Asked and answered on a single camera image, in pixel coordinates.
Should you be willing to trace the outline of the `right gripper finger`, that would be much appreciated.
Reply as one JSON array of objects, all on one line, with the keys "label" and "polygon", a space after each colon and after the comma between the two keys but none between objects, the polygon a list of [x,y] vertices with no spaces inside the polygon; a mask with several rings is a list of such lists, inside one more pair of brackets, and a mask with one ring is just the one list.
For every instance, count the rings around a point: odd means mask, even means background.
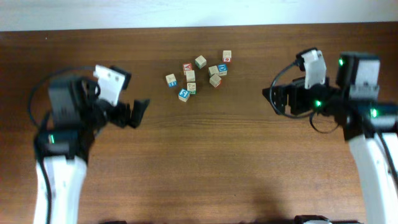
[{"label": "right gripper finger", "polygon": [[284,101],[280,100],[278,94],[268,95],[268,100],[277,115],[282,115],[285,112]]},{"label": "right gripper finger", "polygon": [[280,86],[265,88],[262,90],[262,95],[267,100],[278,100],[280,98]]}]

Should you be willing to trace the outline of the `blue D block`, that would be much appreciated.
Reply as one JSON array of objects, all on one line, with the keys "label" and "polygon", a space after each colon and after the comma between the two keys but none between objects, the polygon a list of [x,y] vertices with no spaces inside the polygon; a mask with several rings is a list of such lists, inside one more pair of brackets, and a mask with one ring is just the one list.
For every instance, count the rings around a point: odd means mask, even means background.
[{"label": "blue D block", "polygon": [[228,68],[226,66],[226,64],[219,64],[217,65],[218,67],[218,75],[219,76],[225,76],[228,73]]}]

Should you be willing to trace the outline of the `block with blue T side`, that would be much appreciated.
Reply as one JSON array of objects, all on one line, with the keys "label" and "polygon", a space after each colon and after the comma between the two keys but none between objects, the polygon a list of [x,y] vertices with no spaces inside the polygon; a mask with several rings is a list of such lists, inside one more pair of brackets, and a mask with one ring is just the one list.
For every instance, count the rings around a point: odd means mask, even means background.
[{"label": "block with blue T side", "polygon": [[221,84],[221,77],[217,74],[214,74],[213,76],[210,77],[210,84],[217,88]]}]

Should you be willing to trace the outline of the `block 5 with green side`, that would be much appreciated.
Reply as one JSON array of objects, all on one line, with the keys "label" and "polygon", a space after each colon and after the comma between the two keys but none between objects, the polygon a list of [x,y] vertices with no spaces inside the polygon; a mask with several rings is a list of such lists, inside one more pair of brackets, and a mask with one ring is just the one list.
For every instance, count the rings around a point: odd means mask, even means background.
[{"label": "block 5 with green side", "polygon": [[218,75],[219,74],[218,66],[214,65],[208,67],[208,73],[210,77],[212,77],[213,75]]}]

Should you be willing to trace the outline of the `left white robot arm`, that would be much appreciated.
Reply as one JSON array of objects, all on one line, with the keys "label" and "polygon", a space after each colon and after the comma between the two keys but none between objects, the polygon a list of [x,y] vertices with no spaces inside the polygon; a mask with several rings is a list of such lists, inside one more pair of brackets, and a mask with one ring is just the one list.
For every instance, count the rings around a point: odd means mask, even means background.
[{"label": "left white robot arm", "polygon": [[37,200],[34,223],[76,223],[90,148],[108,123],[137,128],[149,100],[133,105],[101,99],[96,82],[78,77],[49,85],[52,109],[34,138]]}]

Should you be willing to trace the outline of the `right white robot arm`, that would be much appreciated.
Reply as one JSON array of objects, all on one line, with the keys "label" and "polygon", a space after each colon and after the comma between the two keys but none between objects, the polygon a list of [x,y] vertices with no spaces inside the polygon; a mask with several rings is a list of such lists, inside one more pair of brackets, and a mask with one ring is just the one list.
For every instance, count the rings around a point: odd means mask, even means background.
[{"label": "right white robot arm", "polygon": [[304,50],[262,95],[290,119],[333,117],[356,163],[368,223],[397,223],[397,105],[378,100],[380,65],[377,55],[343,52],[332,87],[322,52]]}]

